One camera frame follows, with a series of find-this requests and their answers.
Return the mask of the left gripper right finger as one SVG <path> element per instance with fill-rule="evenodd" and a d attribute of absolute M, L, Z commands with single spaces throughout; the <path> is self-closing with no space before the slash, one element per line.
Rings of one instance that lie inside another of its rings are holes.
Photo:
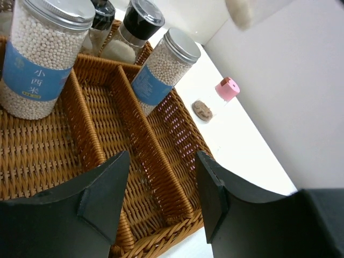
<path fill-rule="evenodd" d="M 214 257 L 343 257 L 343 190 L 289 196 L 232 173 L 203 151 L 196 176 Z"/>

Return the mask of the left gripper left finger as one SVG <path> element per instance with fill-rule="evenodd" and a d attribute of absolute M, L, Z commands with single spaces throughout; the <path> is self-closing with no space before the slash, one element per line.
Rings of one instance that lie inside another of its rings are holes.
<path fill-rule="evenodd" d="M 1 257 L 108 257 L 129 169 L 122 151 L 32 197 L 1 201 Z"/>

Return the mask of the pink lid spice bottle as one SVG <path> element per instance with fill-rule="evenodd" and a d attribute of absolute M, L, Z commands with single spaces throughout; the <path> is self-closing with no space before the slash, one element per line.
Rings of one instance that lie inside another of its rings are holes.
<path fill-rule="evenodd" d="M 207 123 L 239 93 L 240 88 L 236 82 L 230 77 L 225 77 L 194 101 L 191 108 L 200 120 Z"/>

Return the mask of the silver lid blue label jar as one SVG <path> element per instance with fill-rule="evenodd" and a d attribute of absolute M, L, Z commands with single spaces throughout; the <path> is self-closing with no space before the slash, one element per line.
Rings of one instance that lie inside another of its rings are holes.
<path fill-rule="evenodd" d="M 140 68 L 131 86 L 149 116 L 198 61 L 201 52 L 182 30 L 171 27 Z"/>
<path fill-rule="evenodd" d="M 37 120 L 53 111 L 94 17 L 91 1 L 15 1 L 1 79 L 9 114 Z"/>

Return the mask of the black grinder top spice bottle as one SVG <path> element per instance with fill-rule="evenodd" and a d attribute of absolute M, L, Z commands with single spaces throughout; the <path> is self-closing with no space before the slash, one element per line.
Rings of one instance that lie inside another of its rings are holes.
<path fill-rule="evenodd" d="M 130 1 L 125 17 L 100 57 L 134 64 L 148 39 L 165 24 L 160 9 L 151 1 Z"/>

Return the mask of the black cap brown spice bottle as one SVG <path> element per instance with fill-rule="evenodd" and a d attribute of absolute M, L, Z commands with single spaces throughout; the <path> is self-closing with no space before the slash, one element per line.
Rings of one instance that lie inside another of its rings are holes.
<path fill-rule="evenodd" d="M 97 56 L 107 39 L 116 10 L 110 1 L 91 1 L 95 8 L 95 17 L 80 53 Z"/>

